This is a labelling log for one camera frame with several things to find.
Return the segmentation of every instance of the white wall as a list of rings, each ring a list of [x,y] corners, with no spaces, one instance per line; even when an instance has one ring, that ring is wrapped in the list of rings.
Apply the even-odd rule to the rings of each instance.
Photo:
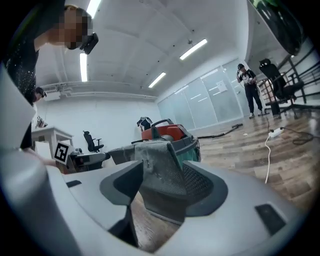
[[[58,126],[72,134],[73,146],[89,153],[83,131],[94,139],[102,139],[102,151],[129,145],[141,140],[137,127],[140,117],[149,117],[155,123],[160,113],[154,102],[108,100],[102,97],[75,97],[37,103],[38,115],[48,125]]]

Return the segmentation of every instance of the black chair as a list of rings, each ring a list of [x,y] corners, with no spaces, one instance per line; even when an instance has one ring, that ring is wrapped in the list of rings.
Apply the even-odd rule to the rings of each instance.
[[[288,101],[291,102],[291,105],[280,111],[278,114],[285,113],[288,110],[293,110],[294,118],[298,118],[295,112],[296,109],[305,109],[306,106],[294,104],[293,100],[295,101],[297,97],[295,96],[295,92],[299,90],[303,90],[304,82],[298,81],[295,83],[295,80],[293,79],[293,85],[287,85],[286,80],[283,78],[283,76],[280,74],[278,68],[276,65],[272,64],[269,59],[263,59],[260,61],[260,67],[259,69],[262,71],[262,73],[265,74],[265,76],[271,81],[273,85],[273,93],[274,95],[279,99],[276,100],[278,104],[287,103]]]
[[[92,138],[91,135],[90,135],[90,132],[88,132],[88,131],[83,131],[83,136],[84,136],[84,138],[86,140],[86,143],[88,143],[89,152],[96,152],[96,153],[100,152],[99,149],[101,149],[101,148],[103,148],[105,146],[103,144],[100,145],[100,140],[101,140],[100,138],[97,139],[98,146],[96,146],[95,143],[94,143],[95,138]]]

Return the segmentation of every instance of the white ceiling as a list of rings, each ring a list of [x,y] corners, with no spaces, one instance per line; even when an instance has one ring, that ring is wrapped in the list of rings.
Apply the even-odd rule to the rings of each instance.
[[[236,47],[236,1],[102,0],[93,20],[99,42],[87,58],[88,82],[81,82],[79,50],[45,45],[36,65],[37,85],[156,97],[208,58]],[[66,4],[86,10],[89,2]],[[203,38],[206,46],[179,59],[191,48],[188,40],[194,45]],[[167,75],[148,88],[161,72]]]

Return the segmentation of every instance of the glass wall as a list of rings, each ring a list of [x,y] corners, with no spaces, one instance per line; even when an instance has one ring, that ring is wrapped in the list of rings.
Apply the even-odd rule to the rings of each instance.
[[[161,101],[158,104],[161,118],[170,118],[193,130],[243,117],[248,103],[245,101],[244,106],[237,96],[238,83],[233,85],[238,62],[236,59],[213,69]]]
[[[249,116],[250,110],[249,110],[249,106],[248,106],[244,83],[243,82],[238,83],[237,77],[236,77],[239,63],[242,63],[242,62],[239,59],[235,59],[227,64],[224,64],[222,66],[222,68],[231,82],[231,86],[233,87],[233,89],[235,91],[235,94],[236,94],[238,103],[241,106],[241,110],[242,110],[243,115]],[[255,100],[254,100],[254,108],[256,110],[258,109]]]
[[[218,122],[209,94],[200,78],[189,83],[183,92],[196,128],[210,126]]]
[[[235,92],[221,67],[207,73],[201,79],[209,93],[219,123],[242,116]]]
[[[169,98],[164,99],[158,104],[160,116],[162,119],[171,119],[172,122],[177,124],[176,117],[171,106]]]
[[[183,125],[187,130],[194,129],[195,123],[184,90],[175,92],[168,99],[172,106],[176,124]]]

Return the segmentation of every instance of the white cable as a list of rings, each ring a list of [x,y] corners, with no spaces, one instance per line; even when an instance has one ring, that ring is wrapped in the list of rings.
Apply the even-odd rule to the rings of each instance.
[[[267,184],[268,181],[268,177],[269,177],[269,170],[270,170],[270,154],[271,154],[271,149],[270,147],[267,145],[267,141],[269,140],[270,136],[268,136],[268,138],[266,138],[266,141],[264,143],[264,145],[269,149],[269,155],[268,155],[268,172],[266,173],[266,177],[265,177],[265,184]]]

